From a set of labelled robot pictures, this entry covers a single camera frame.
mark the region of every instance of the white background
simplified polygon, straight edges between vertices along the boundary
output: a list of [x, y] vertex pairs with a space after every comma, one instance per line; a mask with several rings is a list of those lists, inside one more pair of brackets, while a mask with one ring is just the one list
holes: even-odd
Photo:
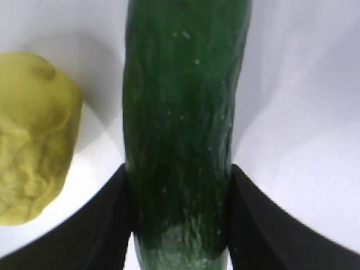
[[[0, 255], [72, 215], [124, 161], [126, 8], [125, 0], [0, 0], [0, 52], [46, 57], [80, 84], [87, 104], [64, 191], [38, 219], [0, 227]], [[233, 162], [260, 189], [357, 252], [359, 33], [357, 0], [254, 0], [233, 135]]]

